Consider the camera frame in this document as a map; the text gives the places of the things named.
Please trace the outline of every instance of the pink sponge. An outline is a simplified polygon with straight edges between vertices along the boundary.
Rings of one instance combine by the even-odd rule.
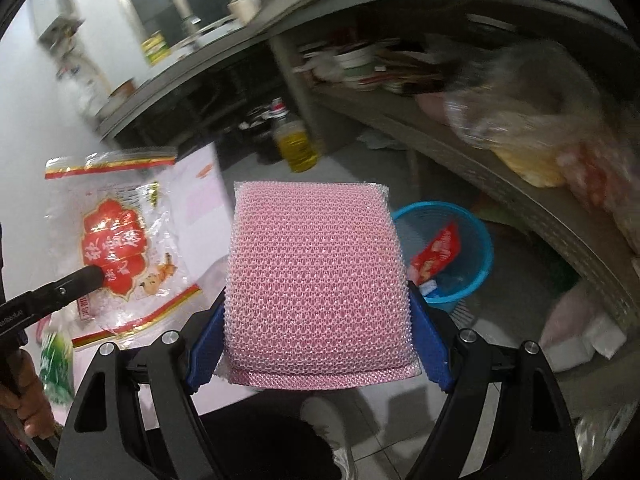
[[[385,187],[237,184],[228,264],[231,382],[320,390],[420,373]]]

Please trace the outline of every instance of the sneaker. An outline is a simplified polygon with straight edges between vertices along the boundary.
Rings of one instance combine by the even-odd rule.
[[[309,397],[302,403],[300,419],[309,424],[316,435],[331,447],[334,463],[342,473],[342,480],[357,480],[358,471],[337,408],[322,397]]]

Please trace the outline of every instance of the silver bolt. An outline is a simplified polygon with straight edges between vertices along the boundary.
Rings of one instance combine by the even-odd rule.
[[[460,331],[460,339],[465,343],[475,343],[478,339],[478,334],[476,334],[473,330],[465,328]]]
[[[540,351],[540,347],[537,343],[533,341],[527,341],[524,343],[524,349],[527,351],[527,354],[535,355]]]
[[[111,352],[113,352],[116,348],[116,345],[114,345],[113,343],[105,343],[104,345],[100,346],[100,353],[102,355],[109,355]]]
[[[171,345],[178,341],[179,334],[175,330],[169,330],[169,332],[165,332],[162,334],[162,342],[165,345]]]

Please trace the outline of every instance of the finger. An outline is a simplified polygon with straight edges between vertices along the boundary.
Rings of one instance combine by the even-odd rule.
[[[14,395],[8,388],[0,384],[0,406],[9,408],[10,410],[17,410],[20,408],[20,399]]]
[[[20,372],[18,373],[18,387],[23,390],[31,386],[35,381],[38,380],[38,375],[36,373],[36,369],[33,366],[33,360],[28,352],[24,350],[22,352],[22,366],[20,367]]]
[[[40,381],[33,383],[20,397],[20,407],[16,411],[20,420],[26,420],[34,415],[44,404],[48,404],[47,397],[44,395],[42,383]]]
[[[53,436],[55,428],[56,421],[49,405],[30,416],[24,423],[24,432],[31,438],[35,436],[49,438]]]

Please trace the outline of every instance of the oil bottle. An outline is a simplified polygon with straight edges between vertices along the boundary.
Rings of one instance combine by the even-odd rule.
[[[318,154],[311,146],[305,123],[287,110],[281,98],[271,103],[272,135],[291,171],[301,173],[316,165]]]

